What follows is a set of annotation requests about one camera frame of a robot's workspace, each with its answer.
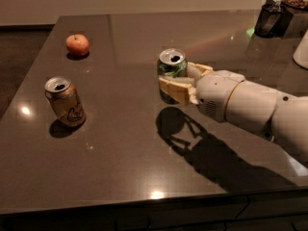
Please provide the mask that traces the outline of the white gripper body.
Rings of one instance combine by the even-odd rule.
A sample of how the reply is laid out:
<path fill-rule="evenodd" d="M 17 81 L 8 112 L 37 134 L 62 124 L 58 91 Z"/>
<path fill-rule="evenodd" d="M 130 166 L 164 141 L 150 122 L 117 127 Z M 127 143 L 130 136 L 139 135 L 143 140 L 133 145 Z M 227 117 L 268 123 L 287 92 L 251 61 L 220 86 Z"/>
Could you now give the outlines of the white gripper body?
<path fill-rule="evenodd" d="M 198 110 L 217 122 L 224 122 L 231 94 L 244 80 L 243 75 L 227 70 L 206 74 L 196 85 Z"/>

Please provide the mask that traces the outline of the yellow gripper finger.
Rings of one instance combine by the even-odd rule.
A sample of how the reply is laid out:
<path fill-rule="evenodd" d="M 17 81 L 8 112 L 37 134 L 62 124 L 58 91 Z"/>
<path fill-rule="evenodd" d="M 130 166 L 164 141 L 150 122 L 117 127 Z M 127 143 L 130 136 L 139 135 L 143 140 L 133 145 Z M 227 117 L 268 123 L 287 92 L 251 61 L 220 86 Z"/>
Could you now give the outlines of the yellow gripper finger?
<path fill-rule="evenodd" d="M 160 90 L 182 105 L 197 105 L 194 78 L 160 76 L 158 78 Z"/>
<path fill-rule="evenodd" d="M 195 64 L 188 62 L 187 73 L 190 78 L 194 78 L 195 81 L 198 81 L 200 78 L 206 74 L 212 72 L 213 69 L 205 64 Z"/>

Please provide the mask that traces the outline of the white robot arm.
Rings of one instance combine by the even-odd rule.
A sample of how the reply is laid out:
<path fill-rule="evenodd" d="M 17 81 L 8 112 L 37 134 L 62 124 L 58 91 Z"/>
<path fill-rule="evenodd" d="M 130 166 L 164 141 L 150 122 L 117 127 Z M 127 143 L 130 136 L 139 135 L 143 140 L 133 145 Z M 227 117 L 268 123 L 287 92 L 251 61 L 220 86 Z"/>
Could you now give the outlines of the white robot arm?
<path fill-rule="evenodd" d="M 180 104 L 194 104 L 217 122 L 228 122 L 281 146 L 308 164 L 308 98 L 262 86 L 227 70 L 189 63 L 187 75 L 158 76 L 160 90 Z"/>

